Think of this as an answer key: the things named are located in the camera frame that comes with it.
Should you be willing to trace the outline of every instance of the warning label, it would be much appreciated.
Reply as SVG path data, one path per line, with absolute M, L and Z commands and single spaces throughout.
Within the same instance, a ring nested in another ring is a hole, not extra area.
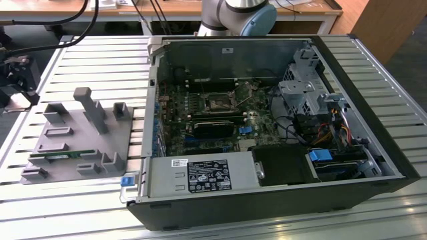
M 232 189 L 226 160 L 186 163 L 188 191 L 204 193 Z

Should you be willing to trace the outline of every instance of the white sticker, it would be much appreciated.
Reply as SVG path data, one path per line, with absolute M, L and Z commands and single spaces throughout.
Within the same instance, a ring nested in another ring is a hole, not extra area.
M 222 49 L 221 49 L 221 53 L 222 53 L 222 54 L 232 54 L 233 51 L 234 51 L 233 48 L 222 48 Z
M 172 167 L 186 167 L 188 159 L 172 159 Z
M 46 156 L 45 157 L 46 159 L 49 160 L 53 160 L 53 159 L 67 159 L 67 155 L 55 155 L 55 156 Z
M 119 15 L 135 15 L 137 12 L 134 12 L 134 11 L 119 11 L 118 14 Z

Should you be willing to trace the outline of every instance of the aluminum workbench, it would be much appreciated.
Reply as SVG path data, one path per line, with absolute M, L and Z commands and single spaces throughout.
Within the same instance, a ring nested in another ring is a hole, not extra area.
M 143 229 L 119 202 L 118 177 L 21 185 L 19 173 L 43 127 L 41 112 L 55 101 L 69 110 L 79 109 L 73 101 L 75 87 L 89 87 L 105 108 L 114 102 L 134 107 L 126 171 L 138 170 L 148 37 L 87 36 L 75 46 L 54 51 L 37 89 L 39 103 L 18 115 L 0 149 L 0 239 L 425 238 L 427 115 L 357 39 L 321 38 L 413 164 L 421 176 L 417 182 L 349 210 L 172 231 Z

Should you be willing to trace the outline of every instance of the black cable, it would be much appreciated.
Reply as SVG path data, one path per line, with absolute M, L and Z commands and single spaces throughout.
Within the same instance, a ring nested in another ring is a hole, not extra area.
M 293 3 L 290 3 L 290 2 L 289 2 L 289 0 L 285 0 L 285 1 L 288 2 L 288 4 L 290 4 L 290 5 L 292 5 L 293 22 L 294 22 L 294 20 L 296 20 L 294 5 L 293 5 Z
M 290 117 L 290 116 L 277 116 L 273 120 L 277 120 L 277 119 L 281 119 L 281 118 L 285 118 L 286 120 L 293 121 L 293 117 Z
M 164 35 L 168 35 L 166 33 L 166 29 L 165 29 L 165 26 L 164 26 L 164 23 L 162 23 L 162 20 L 160 18 L 160 15 L 158 15 L 158 12 L 157 12 L 157 9 L 156 9 L 156 6 L 154 6 L 154 3 L 153 3 L 153 0 L 149 0 L 150 2 L 150 6 L 152 6 L 152 9 L 154 11 L 154 14 L 157 15 L 157 19 L 158 19 L 158 22 L 160 22 L 160 26 L 161 26 L 161 29 L 162 29 L 162 32 L 164 32 Z
M 293 21 L 294 21 L 294 20 L 296 20 L 296 14 L 301 14 L 301 12 L 300 12 L 300 11 L 294 11 L 294 5 L 289 2 L 289 0 L 285 0 L 285 1 L 292 5 L 292 8 L 293 8 L 293 9 L 289 9 L 289 8 L 284 7 L 284 6 L 278 3 L 278 1 L 274 0 L 274 2 L 277 3 L 277 5 L 278 5 L 282 9 L 289 10 L 290 12 L 293 12 Z
M 89 0 L 83 0 L 79 11 L 69 18 L 58 21 L 14 21 L 11 20 L 13 25 L 59 25 L 74 20 L 85 12 Z
M 141 20 L 142 24 L 143 24 L 145 27 L 148 28 L 148 31 L 149 31 L 150 35 L 153 35 L 153 31 L 150 30 L 150 28 L 149 28 L 149 26 L 148 26 L 148 22 L 146 22 L 142 14 L 141 14 L 141 11 L 139 11 L 138 8 L 135 7 L 134 1 L 130 0 L 130 2 L 131 2 L 131 4 L 133 4 L 134 10 L 135 10 L 135 12 L 137 12 L 137 15 L 138 15 L 138 17 L 139 17 L 139 20 Z
M 13 55 L 18 55 L 18 54 L 23 54 L 23 53 L 34 52 L 34 51 L 62 49 L 62 48 L 67 48 L 67 47 L 75 45 L 77 43 L 81 42 L 81 40 L 85 38 L 85 36 L 87 35 L 89 31 L 91 30 L 93 25 L 95 23 L 95 19 L 98 17 L 98 12 L 99 12 L 99 0 L 94 0 L 94 12 L 93 12 L 93 17 L 91 17 L 90 23 L 86 26 L 83 32 L 81 33 L 79 37 L 74 41 L 71 41 L 69 43 L 65 43 L 62 45 L 50 45 L 50 46 L 37 46 L 37 47 L 22 48 L 22 49 L 18 49 L 18 50 L 7 51 L 5 54 L 7 56 L 13 56 Z
M 164 19 L 164 22 L 165 22 L 165 27 L 166 27 L 166 31 L 168 31 L 168 34 L 172 35 L 172 31 L 170 31 L 170 26 L 169 26 L 169 23 L 168 23 L 168 20 L 166 20 L 166 17 L 165 17 L 165 14 L 162 13 L 162 9 L 161 9 L 161 6 L 157 2 L 157 0 L 153 0 L 154 1 L 154 4 L 157 5 L 158 7 L 158 10 L 160 10 L 160 14 L 162 16 L 162 19 Z
M 300 144 L 305 145 L 305 146 L 310 146 L 310 144 L 302 139 L 302 137 L 300 135 L 297 135 L 294 132 L 292 132 L 288 128 L 285 128 L 278 122 L 274 122 L 274 124 L 286 132 L 289 133 L 296 140 L 300 142 Z

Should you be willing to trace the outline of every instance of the blue connector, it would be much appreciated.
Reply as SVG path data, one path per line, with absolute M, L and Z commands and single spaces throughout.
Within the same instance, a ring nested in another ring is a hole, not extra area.
M 121 177 L 119 186 L 121 187 L 131 187 L 134 185 L 134 177 L 123 176 Z
M 329 150 L 326 149 L 314 149 L 308 153 L 309 159 L 312 162 L 314 161 L 330 161 L 332 156 Z
M 250 126 L 245 126 L 245 127 L 240 127 L 238 128 L 238 133 L 240 134 L 249 134 L 252 132 L 252 127 Z

